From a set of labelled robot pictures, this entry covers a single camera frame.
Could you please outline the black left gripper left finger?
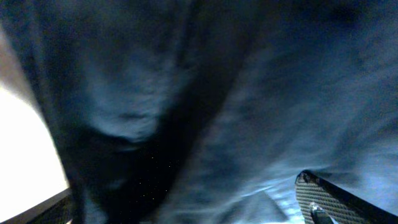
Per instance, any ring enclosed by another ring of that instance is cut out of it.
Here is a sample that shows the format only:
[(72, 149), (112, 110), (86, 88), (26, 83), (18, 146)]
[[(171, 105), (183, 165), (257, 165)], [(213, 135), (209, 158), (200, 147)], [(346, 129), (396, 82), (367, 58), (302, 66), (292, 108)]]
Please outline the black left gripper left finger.
[(70, 189), (65, 189), (1, 224), (66, 224), (71, 220), (72, 196)]

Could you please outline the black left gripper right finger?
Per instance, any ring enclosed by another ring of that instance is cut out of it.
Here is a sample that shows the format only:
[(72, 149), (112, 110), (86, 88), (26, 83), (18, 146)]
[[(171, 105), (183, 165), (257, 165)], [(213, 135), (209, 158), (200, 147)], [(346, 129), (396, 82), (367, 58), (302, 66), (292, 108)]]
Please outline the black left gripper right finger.
[(397, 224), (397, 216), (308, 170), (297, 176), (295, 194), (305, 224)]

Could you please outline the dark blue denim shorts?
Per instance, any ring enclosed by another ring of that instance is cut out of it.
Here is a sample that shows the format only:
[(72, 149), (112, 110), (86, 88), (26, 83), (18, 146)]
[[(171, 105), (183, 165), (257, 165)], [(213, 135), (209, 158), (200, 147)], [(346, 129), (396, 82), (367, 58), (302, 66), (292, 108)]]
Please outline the dark blue denim shorts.
[(397, 222), (397, 2), (2, 1), (73, 223), (267, 223), (310, 170)]

